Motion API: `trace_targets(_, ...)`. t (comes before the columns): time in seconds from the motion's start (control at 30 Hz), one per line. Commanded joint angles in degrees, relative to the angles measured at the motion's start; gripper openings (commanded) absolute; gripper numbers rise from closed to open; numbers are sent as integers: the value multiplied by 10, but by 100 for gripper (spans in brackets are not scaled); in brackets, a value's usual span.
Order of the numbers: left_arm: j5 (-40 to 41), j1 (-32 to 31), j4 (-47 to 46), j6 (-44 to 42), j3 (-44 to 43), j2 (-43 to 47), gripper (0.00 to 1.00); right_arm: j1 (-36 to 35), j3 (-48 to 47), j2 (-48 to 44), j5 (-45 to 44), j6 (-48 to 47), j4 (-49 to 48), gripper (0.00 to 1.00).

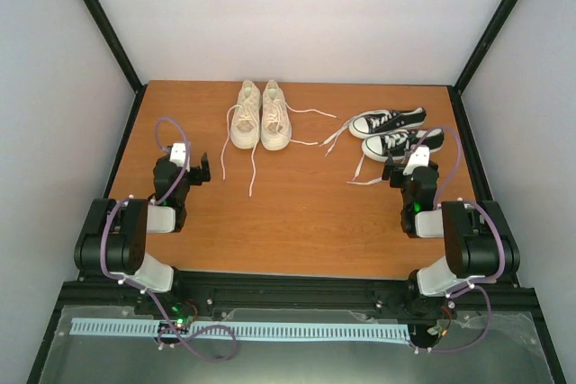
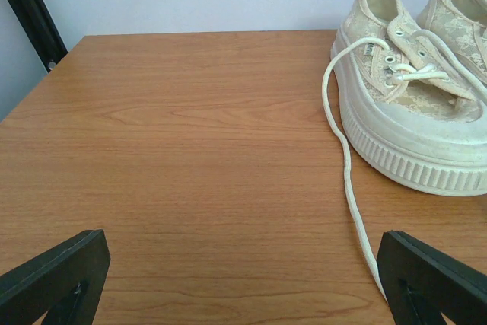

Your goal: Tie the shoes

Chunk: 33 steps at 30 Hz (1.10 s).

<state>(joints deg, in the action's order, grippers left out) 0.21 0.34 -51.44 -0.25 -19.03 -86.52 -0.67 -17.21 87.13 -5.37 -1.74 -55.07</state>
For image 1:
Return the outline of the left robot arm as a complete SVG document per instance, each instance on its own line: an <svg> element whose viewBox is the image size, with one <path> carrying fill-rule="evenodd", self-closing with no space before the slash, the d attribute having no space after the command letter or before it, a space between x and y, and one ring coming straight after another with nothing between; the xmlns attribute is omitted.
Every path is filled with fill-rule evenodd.
<svg viewBox="0 0 576 384"><path fill-rule="evenodd" d="M155 301L167 314L197 312L181 283L181 272L161 263L146 250L148 234L180 232L187 218L185 201L192 186L211 180L207 155L186 170L175 156L162 156L153 169L152 198L125 201L93 200L79 234L74 261L82 276L106 276L123 284L156 294Z"/></svg>

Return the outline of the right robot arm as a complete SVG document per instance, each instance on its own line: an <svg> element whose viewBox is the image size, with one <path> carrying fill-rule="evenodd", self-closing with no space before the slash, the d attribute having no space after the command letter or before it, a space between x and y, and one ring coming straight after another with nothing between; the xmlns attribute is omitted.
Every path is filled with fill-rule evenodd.
<svg viewBox="0 0 576 384"><path fill-rule="evenodd" d="M494 283L518 271L520 252L496 201L436 202L437 164L419 147L406 164L385 159L382 179L400 190L400 226L409 237L441 238L445 254L407 280L403 308L429 317L443 299L479 284Z"/></svg>

